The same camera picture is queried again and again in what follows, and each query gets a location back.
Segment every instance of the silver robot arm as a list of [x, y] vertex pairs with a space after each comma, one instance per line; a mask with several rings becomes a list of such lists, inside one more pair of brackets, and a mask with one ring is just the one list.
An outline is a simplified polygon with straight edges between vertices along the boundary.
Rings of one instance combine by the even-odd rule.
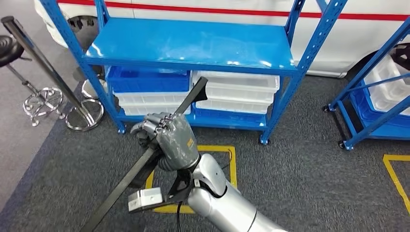
[[[167, 171], [185, 170], [191, 173], [192, 188], [187, 197], [193, 211], [213, 223], [223, 232], [279, 232], [280, 226], [266, 218], [225, 178], [218, 162], [210, 154], [199, 155], [196, 139], [182, 114], [153, 114], [132, 130], [156, 136], [164, 152], [159, 167]], [[161, 190], [143, 189], [130, 196], [135, 210], [140, 205], [163, 203], [167, 199]]]
[[280, 226], [262, 215], [229, 183], [219, 164], [203, 154], [193, 171], [195, 187], [188, 205], [193, 211], [223, 232], [283, 232]]

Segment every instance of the white plastic bin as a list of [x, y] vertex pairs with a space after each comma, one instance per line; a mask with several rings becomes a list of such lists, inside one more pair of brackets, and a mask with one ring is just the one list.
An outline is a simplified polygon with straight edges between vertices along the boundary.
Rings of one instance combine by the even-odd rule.
[[[161, 112], [173, 113], [178, 108], [179, 104], [120, 104], [124, 109], [125, 115], [128, 116], [140, 116], [147, 114], [159, 114]], [[184, 114], [190, 114], [191, 108], [189, 107]]]
[[279, 76], [234, 73], [234, 72], [193, 72], [193, 82], [206, 77], [206, 95], [212, 99], [232, 99], [237, 101], [265, 102], [271, 104], [279, 89]]
[[[397, 68], [397, 64], [387, 55], [379, 64], [364, 78], [366, 84], [371, 84], [377, 81], [389, 79], [395, 76], [405, 74]], [[397, 105], [400, 101], [410, 95], [410, 85], [401, 80], [383, 83], [369, 88], [370, 99], [373, 107], [377, 111], [387, 112]], [[410, 116], [410, 108], [404, 110], [402, 115]]]
[[266, 114], [270, 104], [271, 103], [208, 98], [208, 100], [205, 101], [198, 101], [196, 103], [196, 108], [253, 114]]
[[172, 104], [180, 105], [189, 92], [114, 93], [119, 105]]

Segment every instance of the robot finger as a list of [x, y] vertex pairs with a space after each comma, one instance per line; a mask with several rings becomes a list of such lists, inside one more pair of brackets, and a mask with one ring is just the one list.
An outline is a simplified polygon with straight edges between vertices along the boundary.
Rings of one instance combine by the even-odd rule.
[[149, 120], [153, 123], [160, 124], [164, 121], [166, 117], [169, 117], [170, 113], [162, 112], [160, 114], [148, 114], [144, 117], [145, 120]]
[[155, 124], [153, 122], [150, 122], [148, 120], [145, 120], [143, 122], [135, 124], [131, 128], [131, 134], [134, 134], [134, 133], [139, 132], [139, 131], [146, 131], [148, 133], [148, 135], [155, 136], [157, 128], [158, 128], [157, 124]]
[[143, 126], [144, 122], [139, 122], [135, 125], [132, 126], [131, 128], [131, 134], [137, 133], [139, 131], [142, 131], [142, 126]]

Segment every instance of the yellow floor marking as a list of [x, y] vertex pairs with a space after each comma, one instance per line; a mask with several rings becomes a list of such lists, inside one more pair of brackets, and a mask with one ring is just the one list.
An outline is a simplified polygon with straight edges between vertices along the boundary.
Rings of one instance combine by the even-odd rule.
[[[227, 152], [230, 156], [231, 162], [229, 163], [229, 175], [231, 177], [231, 184], [235, 188], [237, 188], [237, 181], [236, 181], [236, 155], [235, 155], [235, 147], [234, 146], [220, 146], [220, 145], [198, 145], [198, 151], [218, 151], [218, 152]], [[146, 180], [145, 188], [149, 189], [152, 188], [152, 182], [154, 180], [154, 171], [151, 172], [148, 179]], [[162, 207], [158, 207], [153, 209], [154, 212], [157, 213], [168, 213], [168, 214], [175, 214], [178, 205], [170, 204]], [[182, 214], [194, 214], [194, 211], [188, 205], [182, 205], [181, 209], [179, 210]]]
[[403, 186], [401, 186], [396, 173], [393, 170], [392, 165], [390, 164], [390, 161], [410, 161], [410, 156], [399, 156], [399, 155], [384, 155], [383, 157], [383, 162], [384, 165], [386, 166], [387, 172], [389, 173], [391, 179], [393, 180], [393, 183], [396, 185], [398, 193], [401, 195], [404, 201], [404, 205], [407, 208], [407, 211], [409, 212], [410, 215], [410, 201], [409, 198], [407, 197]]

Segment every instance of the black stool seat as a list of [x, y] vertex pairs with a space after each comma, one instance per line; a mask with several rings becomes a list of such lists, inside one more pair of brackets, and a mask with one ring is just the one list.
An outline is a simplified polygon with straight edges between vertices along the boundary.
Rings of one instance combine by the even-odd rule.
[[0, 67], [10, 64], [23, 54], [24, 48], [12, 37], [0, 35]]

